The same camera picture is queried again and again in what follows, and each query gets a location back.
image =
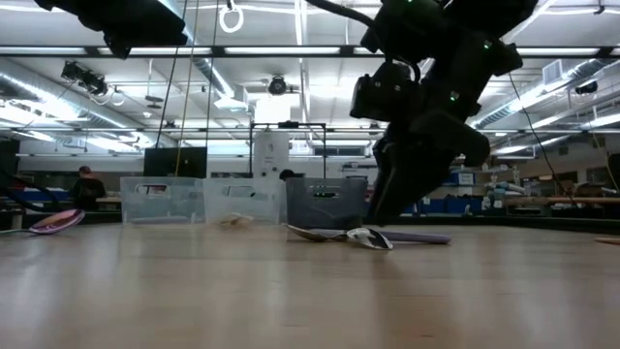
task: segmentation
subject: table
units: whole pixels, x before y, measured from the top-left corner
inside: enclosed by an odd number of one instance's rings
[[[415,229],[452,245],[380,252],[287,241],[280,227],[5,237],[0,337],[11,349],[618,347],[620,247],[578,233]]]

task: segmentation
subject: cable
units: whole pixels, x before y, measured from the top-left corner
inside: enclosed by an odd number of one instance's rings
[[[371,17],[363,13],[360,13],[356,10],[346,8],[338,4],[334,4],[331,1],[327,1],[327,0],[306,0],[306,1],[310,3],[311,5],[318,7],[319,9],[323,9],[335,15],[345,16],[347,18],[356,20],[358,22],[366,24],[366,26],[368,27],[372,27],[375,24],[374,20],[372,20]]]
[[[185,0],[183,6],[183,15],[181,19],[185,20],[185,14],[187,13],[187,3],[189,0]],[[159,120],[159,130],[157,131],[157,141],[155,142],[155,149],[159,147],[159,140],[162,137],[162,130],[164,129],[164,119],[166,118],[166,109],[168,108],[168,99],[171,95],[172,79],[174,79],[174,70],[176,69],[176,60],[178,59],[178,49],[174,52],[174,59],[172,60],[172,68],[170,69],[170,79],[168,80],[168,88],[166,89],[166,99],[164,100],[164,107],[162,108],[162,118]]]
[[[220,6],[220,0],[217,0],[216,6]],[[212,46],[215,46],[215,40],[217,38],[217,17],[215,18],[215,20],[213,21],[213,40],[212,40]],[[206,162],[204,164],[204,172],[206,173],[206,175],[208,175],[208,166],[209,166],[209,125],[211,123],[211,90],[213,87],[213,70],[215,69],[215,57],[211,58],[211,71],[209,72],[209,89],[207,91],[208,97],[207,97],[207,107],[206,107],[206,128],[204,131],[205,134],[205,140],[204,140],[204,147],[206,148]]]
[[[194,18],[194,34],[192,35],[193,38],[196,38],[196,33],[198,33],[198,13],[199,11],[196,10],[196,17]],[[190,62],[194,58],[195,48],[196,48],[196,42],[192,41],[192,51],[190,52]],[[185,105],[183,106],[183,119],[181,120],[181,135],[179,136],[179,139],[178,139],[179,144],[176,150],[176,169],[174,170],[174,176],[178,176],[178,168],[179,168],[179,165],[181,164],[181,146],[183,145],[183,133],[185,131],[185,116],[187,115],[187,102],[190,99],[190,86],[192,83],[192,68],[193,67],[194,65],[190,64],[190,68],[188,69],[188,73],[187,73],[187,87],[185,88]]]
[[[530,125],[530,129],[532,130],[532,134],[536,138],[536,142],[538,142],[539,146],[541,147],[542,157],[544,157],[544,161],[546,162],[546,165],[551,170],[551,176],[553,178],[553,181],[562,190],[562,193],[569,197],[569,199],[571,200],[571,204],[573,204],[573,206],[577,206],[576,202],[573,199],[573,196],[566,189],[564,189],[564,187],[560,183],[560,180],[558,179],[557,174],[553,170],[553,166],[551,166],[551,162],[549,161],[549,157],[546,155],[546,150],[544,150],[543,142],[541,142],[541,139],[539,138],[539,135],[536,133],[536,129],[534,128],[534,125],[532,124],[532,118],[530,117],[530,114],[525,110],[525,107],[523,107],[523,103],[521,102],[521,95],[519,94],[519,91],[516,88],[516,84],[514,83],[514,80],[512,79],[512,74],[508,73],[508,76],[511,79],[511,84],[512,84],[512,88],[514,89],[514,94],[516,94],[516,98],[518,99],[519,104],[521,105],[521,110],[525,113],[525,116],[527,117],[527,122]]]

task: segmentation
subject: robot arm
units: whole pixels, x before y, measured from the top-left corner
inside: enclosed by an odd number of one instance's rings
[[[374,20],[354,17],[326,0],[314,6],[357,19],[368,29],[361,45],[386,62],[359,78],[351,116],[388,122],[374,155],[379,167],[369,215],[379,224],[441,185],[460,154],[479,166],[488,139],[465,124],[491,76],[522,66],[514,44],[500,38],[529,17],[538,0],[383,0]],[[418,63],[433,63],[420,80]],[[411,66],[415,78],[394,61]]]

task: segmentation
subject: transparent bin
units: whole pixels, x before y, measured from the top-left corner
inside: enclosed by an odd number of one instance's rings
[[[277,224],[283,183],[265,178],[208,178],[204,180],[207,222],[220,221],[231,213],[251,216],[255,222]]]
[[[123,224],[204,223],[202,179],[121,177]]]
[[[357,228],[367,188],[362,178],[289,178],[287,223],[302,229]]]

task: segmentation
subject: man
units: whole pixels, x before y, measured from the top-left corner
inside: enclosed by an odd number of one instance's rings
[[[104,183],[93,176],[88,166],[80,167],[78,173],[79,179],[69,191],[69,196],[74,199],[76,208],[96,210],[99,208],[97,199],[106,195]]]

